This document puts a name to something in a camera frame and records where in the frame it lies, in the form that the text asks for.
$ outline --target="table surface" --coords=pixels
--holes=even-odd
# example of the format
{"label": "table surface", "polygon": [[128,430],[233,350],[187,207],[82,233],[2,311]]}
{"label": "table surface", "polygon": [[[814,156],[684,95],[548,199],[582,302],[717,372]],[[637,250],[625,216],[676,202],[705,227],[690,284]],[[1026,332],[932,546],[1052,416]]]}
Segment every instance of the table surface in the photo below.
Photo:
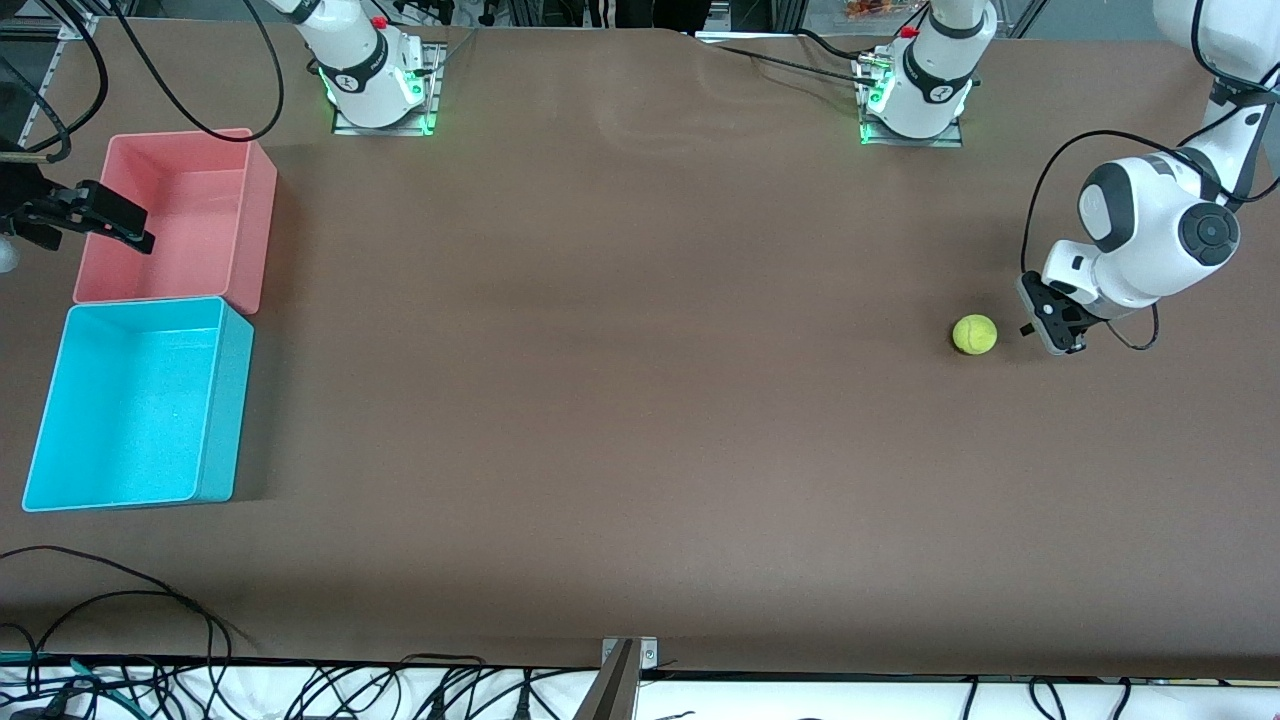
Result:
{"label": "table surface", "polygon": [[[200,118],[261,126],[252,26],[138,26]],[[301,38],[271,35],[288,96],[264,141],[279,188],[234,500],[22,512],[69,237],[0,277],[3,546],[159,575],[244,655],[568,665],[646,634],[675,667],[1276,666],[1280,204],[1249,206],[1236,261],[1162,305],[1152,352],[1096,331],[1051,357],[1016,332],[1044,160],[1085,129],[1194,129],[1189,53],[996,42],[966,146],[943,151],[860,146],[840,83],[662,31],[483,31],[436,136],[333,137]],[[111,94],[50,168],[67,183],[97,177],[114,133],[187,128],[119,28],[97,36]],[[50,97],[72,115],[96,82],[83,47],[61,63]],[[1088,169],[1133,152],[1061,160],[1033,261],[1080,237]],[[983,357],[948,347],[968,313],[1004,333]],[[58,557],[0,577],[3,615],[37,626],[129,587]],[[204,652],[180,609],[114,602],[50,648]]]}

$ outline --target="yellow-green ball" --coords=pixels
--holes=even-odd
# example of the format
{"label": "yellow-green ball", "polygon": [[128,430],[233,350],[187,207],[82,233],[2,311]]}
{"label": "yellow-green ball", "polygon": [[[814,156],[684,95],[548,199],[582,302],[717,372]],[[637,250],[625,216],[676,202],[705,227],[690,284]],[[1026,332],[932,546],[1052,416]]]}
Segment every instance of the yellow-green ball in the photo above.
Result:
{"label": "yellow-green ball", "polygon": [[965,315],[951,331],[951,342],[961,352],[982,355],[996,347],[996,323],[986,315]]}

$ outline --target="blue bin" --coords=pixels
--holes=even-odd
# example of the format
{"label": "blue bin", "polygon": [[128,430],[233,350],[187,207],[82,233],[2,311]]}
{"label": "blue bin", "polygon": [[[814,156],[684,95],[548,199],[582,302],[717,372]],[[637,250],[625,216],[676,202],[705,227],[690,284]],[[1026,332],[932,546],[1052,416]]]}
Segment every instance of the blue bin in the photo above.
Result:
{"label": "blue bin", "polygon": [[22,507],[229,500],[252,347],[220,297],[72,307]]}

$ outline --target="white robotic arm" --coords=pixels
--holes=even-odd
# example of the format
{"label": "white robotic arm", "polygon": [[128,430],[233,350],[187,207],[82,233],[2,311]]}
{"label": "white robotic arm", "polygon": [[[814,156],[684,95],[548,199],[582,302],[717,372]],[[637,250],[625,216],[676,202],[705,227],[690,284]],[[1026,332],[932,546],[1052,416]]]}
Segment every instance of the white robotic arm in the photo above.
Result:
{"label": "white robotic arm", "polygon": [[268,0],[306,40],[330,101],[353,124],[379,128],[422,104],[422,41],[371,19],[360,0]]}
{"label": "white robotic arm", "polygon": [[902,137],[941,135],[964,109],[974,68],[995,35],[989,0],[934,0],[919,35],[877,49],[888,55],[891,72],[867,111]]}
{"label": "white robotic arm", "polygon": [[1230,76],[1219,78],[1204,111],[1207,129],[1176,149],[1106,163],[1085,179],[1078,200],[1091,245],[1060,240],[1043,273],[1024,273],[1018,291],[1046,348],[1084,350],[1084,331],[1148,307],[1221,268],[1240,243],[1234,210],[1253,184],[1262,132],[1277,97],[1280,4],[1274,0],[1156,0],[1161,28],[1192,46],[1192,17],[1202,4],[1198,45]]}

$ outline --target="plastic container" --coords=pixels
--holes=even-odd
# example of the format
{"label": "plastic container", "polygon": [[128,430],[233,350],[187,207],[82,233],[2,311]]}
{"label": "plastic container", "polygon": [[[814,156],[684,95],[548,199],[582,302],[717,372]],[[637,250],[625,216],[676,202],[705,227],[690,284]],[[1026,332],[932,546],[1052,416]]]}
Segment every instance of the plastic container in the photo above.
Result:
{"label": "plastic container", "polygon": [[219,297],[72,307],[22,507],[229,500],[252,347]]}
{"label": "plastic container", "polygon": [[76,302],[219,296],[244,315],[257,313],[275,176],[257,142],[202,132],[113,137],[101,181],[146,208],[156,246],[142,255],[91,234]]}

